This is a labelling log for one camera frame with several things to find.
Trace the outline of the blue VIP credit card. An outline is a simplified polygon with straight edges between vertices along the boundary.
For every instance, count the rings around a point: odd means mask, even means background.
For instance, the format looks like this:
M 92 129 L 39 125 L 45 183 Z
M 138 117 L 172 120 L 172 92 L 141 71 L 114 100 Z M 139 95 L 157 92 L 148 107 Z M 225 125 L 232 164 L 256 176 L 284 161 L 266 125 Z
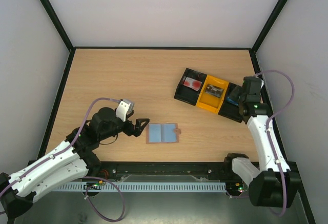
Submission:
M 238 102 L 236 102 L 236 101 L 234 101 L 234 100 L 232 100 L 232 99 L 227 98 L 226 101 L 227 101 L 228 103 L 232 104 L 232 105 L 238 106 Z

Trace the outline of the grey VIP credit card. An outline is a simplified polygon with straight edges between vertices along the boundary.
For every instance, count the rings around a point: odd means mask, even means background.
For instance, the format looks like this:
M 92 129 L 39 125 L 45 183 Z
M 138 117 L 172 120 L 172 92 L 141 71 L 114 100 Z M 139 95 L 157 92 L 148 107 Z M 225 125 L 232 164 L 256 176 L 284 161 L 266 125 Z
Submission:
M 206 93 L 214 97 L 221 98 L 223 92 L 224 92 L 224 88 L 217 87 L 212 84 L 207 84 L 206 86 Z

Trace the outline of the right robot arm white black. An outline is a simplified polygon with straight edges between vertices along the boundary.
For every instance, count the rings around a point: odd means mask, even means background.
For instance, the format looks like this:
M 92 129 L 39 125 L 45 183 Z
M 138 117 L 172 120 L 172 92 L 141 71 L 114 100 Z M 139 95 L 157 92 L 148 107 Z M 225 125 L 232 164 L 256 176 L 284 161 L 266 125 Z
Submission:
M 261 101 L 263 81 L 254 76 L 243 79 L 238 102 L 239 113 L 253 137 L 259 166 L 244 154 L 229 153 L 223 172 L 233 179 L 239 176 L 248 188 L 251 204 L 259 207 L 289 208 L 301 183 L 284 159 L 273 128 L 269 105 Z

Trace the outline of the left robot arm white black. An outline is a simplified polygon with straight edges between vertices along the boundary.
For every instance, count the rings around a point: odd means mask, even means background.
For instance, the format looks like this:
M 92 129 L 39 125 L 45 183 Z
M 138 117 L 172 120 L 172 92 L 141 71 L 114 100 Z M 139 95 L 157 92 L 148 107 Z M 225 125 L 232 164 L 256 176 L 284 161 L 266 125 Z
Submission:
M 3 213 L 9 219 L 17 218 L 57 187 L 79 178 L 97 176 L 101 162 L 93 151 L 101 141 L 117 138 L 119 133 L 138 137 L 150 121 L 138 118 L 132 122 L 129 117 L 122 120 L 115 110 L 101 108 L 48 154 L 15 173 L 1 173 Z

